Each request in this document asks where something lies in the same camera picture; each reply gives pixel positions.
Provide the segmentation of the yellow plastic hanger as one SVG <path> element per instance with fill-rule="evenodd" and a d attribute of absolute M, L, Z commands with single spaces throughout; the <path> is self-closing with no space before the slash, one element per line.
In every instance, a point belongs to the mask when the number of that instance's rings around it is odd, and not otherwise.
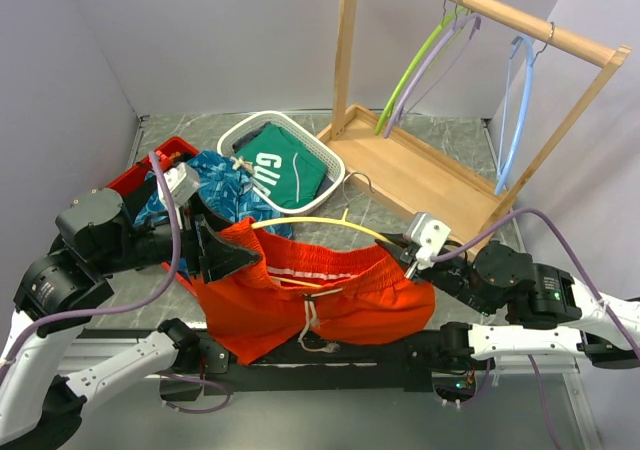
<path fill-rule="evenodd" d="M 341 218 L 317 217 L 317 216 L 282 217 L 282 218 L 275 218 L 275 219 L 269 219 L 269 220 L 256 222 L 256 223 L 253 223 L 251 225 L 251 227 L 253 229 L 261 229 L 261 228 L 267 228 L 267 227 L 276 226 L 276 225 L 303 224 L 303 223 L 312 223 L 312 224 L 320 224 L 320 225 L 332 225 L 332 226 L 340 226 L 340 227 L 348 228 L 348 229 L 351 229 L 351 230 L 354 230 L 354 231 L 369 235 L 370 237 L 372 237 L 374 239 L 381 240 L 383 243 L 391 243 L 391 240 L 388 237 L 383 236 L 381 233 L 379 233 L 377 231 L 374 231 L 374 230 L 372 230 L 370 228 L 364 227 L 364 226 L 362 226 L 360 224 L 349 222 L 347 220 L 347 215 L 348 215 L 348 212 L 349 212 L 351 200 L 346 195 L 346 191 L 344 189 L 344 186 L 345 186 L 346 182 L 353 176 L 362 176 L 366 181 L 367 189 L 370 191 L 370 193 L 371 194 L 375 194 L 376 193 L 376 191 L 373 188 L 372 180 L 366 174 L 364 174 L 362 172 L 359 172 L 359 171 L 354 171 L 354 172 L 349 173 L 342 180 L 342 183 L 341 183 L 342 194 L 345 197 L 345 199 L 347 200 L 347 205 L 346 205 L 346 207 L 345 207 L 345 209 L 343 211 L 343 214 L 342 214 Z"/>

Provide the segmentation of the orange drawstring shorts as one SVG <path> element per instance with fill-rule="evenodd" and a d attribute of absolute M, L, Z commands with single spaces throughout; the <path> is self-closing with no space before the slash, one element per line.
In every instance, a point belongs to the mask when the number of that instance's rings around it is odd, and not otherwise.
<path fill-rule="evenodd" d="M 248 365 L 291 338 L 307 352 L 382 345 L 425 328 L 436 309 L 381 246 L 335 251 L 257 229 L 245 219 L 223 238 L 261 259 L 211 283 L 192 282 L 211 337 Z"/>

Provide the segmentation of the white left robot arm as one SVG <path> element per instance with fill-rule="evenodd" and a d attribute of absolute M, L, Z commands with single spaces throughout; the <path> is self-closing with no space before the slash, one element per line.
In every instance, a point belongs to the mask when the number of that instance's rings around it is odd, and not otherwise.
<path fill-rule="evenodd" d="M 257 252 L 225 239 L 224 220 L 197 197 L 188 201 L 185 224 L 171 213 L 162 224 L 137 228 L 122 196 L 99 189 L 78 197 L 56 225 L 56 243 L 21 280 L 1 355 L 5 449 L 61 447 L 90 411 L 147 376 L 195 381 L 203 364 L 200 338 L 176 318 L 99 364 L 60 373 L 66 351 L 105 310 L 113 275 L 170 262 L 216 282 L 260 259 Z"/>

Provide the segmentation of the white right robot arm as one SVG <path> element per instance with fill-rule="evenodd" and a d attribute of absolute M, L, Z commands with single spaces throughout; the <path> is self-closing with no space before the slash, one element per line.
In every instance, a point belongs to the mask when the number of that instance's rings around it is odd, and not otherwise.
<path fill-rule="evenodd" d="M 470 258 L 448 240 L 442 251 L 456 256 L 424 270 L 417 267 L 417 245 L 400 235 L 389 234 L 379 245 L 410 280 L 430 283 L 484 316 L 506 311 L 503 325 L 441 325 L 425 357 L 435 369 L 466 369 L 511 355 L 562 355 L 610 370 L 639 365 L 638 300 L 598 302 L 579 278 L 498 241 Z"/>

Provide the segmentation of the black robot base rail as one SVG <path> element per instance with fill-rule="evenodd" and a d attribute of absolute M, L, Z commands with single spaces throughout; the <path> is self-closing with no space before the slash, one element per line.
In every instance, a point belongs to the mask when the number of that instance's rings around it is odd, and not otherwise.
<path fill-rule="evenodd" d="M 401 389 L 430 392 L 437 374 L 463 376 L 493 370 L 492 357 L 474 357 L 468 324 L 447 324 L 383 345 L 341 344 L 332 354 L 308 353 L 292 338 L 244 365 L 198 330 L 199 348 L 171 369 L 222 383 L 234 392 Z"/>

